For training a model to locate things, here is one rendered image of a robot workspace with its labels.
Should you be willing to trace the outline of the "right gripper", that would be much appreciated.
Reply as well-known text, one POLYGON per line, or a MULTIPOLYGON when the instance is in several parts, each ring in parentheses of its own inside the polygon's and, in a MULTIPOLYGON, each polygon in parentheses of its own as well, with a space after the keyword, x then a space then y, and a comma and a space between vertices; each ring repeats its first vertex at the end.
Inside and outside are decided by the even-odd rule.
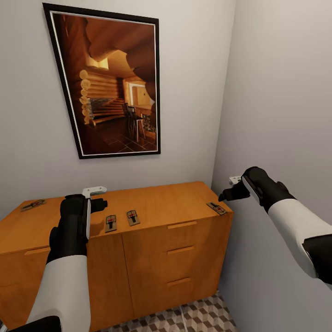
POLYGON ((221 202, 223 200, 227 200, 227 201, 232 201, 232 200, 236 200, 236 199, 243 199, 246 197, 250 197, 250 193, 249 194, 244 194, 242 192, 240 192, 238 190, 237 184, 229 189, 225 189, 223 190, 222 194, 220 194, 218 201, 221 202))

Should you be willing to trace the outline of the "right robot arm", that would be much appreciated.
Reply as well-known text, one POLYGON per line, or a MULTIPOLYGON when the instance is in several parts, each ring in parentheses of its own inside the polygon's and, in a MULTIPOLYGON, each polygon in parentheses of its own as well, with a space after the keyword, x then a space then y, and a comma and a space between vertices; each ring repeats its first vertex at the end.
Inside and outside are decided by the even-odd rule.
POLYGON ((223 190, 218 201, 250 197, 264 207, 301 269, 319 278, 332 291, 332 225, 303 206, 280 181, 257 166, 242 176, 229 178, 232 188, 223 190))

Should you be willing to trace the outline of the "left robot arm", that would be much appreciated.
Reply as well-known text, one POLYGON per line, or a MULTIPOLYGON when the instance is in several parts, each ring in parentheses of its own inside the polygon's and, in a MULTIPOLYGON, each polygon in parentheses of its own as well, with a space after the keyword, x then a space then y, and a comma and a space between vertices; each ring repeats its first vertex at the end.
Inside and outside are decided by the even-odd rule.
POLYGON ((38 294, 25 325, 8 332, 89 332, 91 323, 87 274, 90 214, 103 211, 103 186, 85 188, 60 204, 58 227, 49 236, 51 249, 38 294))

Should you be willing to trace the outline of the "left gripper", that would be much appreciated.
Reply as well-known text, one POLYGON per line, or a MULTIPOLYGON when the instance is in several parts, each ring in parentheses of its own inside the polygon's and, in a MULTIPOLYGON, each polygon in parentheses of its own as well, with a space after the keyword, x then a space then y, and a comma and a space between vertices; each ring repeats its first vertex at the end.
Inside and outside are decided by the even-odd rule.
POLYGON ((107 207, 107 200, 100 199, 90 199, 91 202, 91 213, 103 211, 107 207))

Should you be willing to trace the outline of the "mousetrap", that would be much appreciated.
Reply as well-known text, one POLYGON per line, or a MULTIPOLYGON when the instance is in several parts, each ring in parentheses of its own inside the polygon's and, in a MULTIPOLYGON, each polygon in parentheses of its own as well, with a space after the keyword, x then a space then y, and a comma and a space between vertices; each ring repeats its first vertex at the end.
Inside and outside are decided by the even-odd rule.
POLYGON ((140 224, 136 210, 126 212, 130 226, 140 224))
POLYGON ((215 202, 209 202, 207 203, 207 206, 213 209, 215 212, 217 212, 220 216, 228 213, 224 208, 222 208, 220 205, 218 205, 215 202))
POLYGON ((28 204, 26 206, 22 206, 21 207, 21 212, 25 212, 25 211, 31 210, 32 208, 35 208, 35 207, 43 205, 43 204, 46 204, 45 200, 38 200, 38 201, 36 201, 34 203, 28 204))
POLYGON ((117 230, 116 214, 106 216, 106 228, 105 233, 117 230))

